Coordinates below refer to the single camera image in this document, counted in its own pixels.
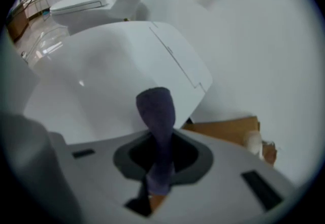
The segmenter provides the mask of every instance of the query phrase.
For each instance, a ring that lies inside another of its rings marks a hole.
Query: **toilet bowl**
[[[53,20],[73,35],[80,31],[131,18],[140,0],[62,0],[50,8]]]

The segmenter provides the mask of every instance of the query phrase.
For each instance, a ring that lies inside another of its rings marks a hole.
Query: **white toilet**
[[[102,24],[131,18],[140,0],[62,0],[50,8],[53,20],[73,35]]]

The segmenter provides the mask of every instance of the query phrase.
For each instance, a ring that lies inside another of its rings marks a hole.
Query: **toilet lid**
[[[66,14],[107,5],[107,0],[61,0],[51,6],[52,14]]]

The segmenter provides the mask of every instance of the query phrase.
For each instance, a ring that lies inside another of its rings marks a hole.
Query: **white wall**
[[[138,17],[178,28],[214,84],[196,122],[257,115],[278,147],[275,167],[294,184],[324,148],[324,34],[311,0],[143,0]]]

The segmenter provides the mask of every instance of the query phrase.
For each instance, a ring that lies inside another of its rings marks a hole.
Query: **black slot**
[[[95,151],[92,150],[92,149],[85,149],[85,150],[73,152],[72,156],[75,159],[79,159],[81,157],[85,157],[85,156],[88,156],[88,155],[91,155],[91,154],[94,154],[94,153],[95,153]]]
[[[265,210],[270,210],[282,202],[282,197],[276,193],[256,171],[243,173],[241,176],[254,192]]]

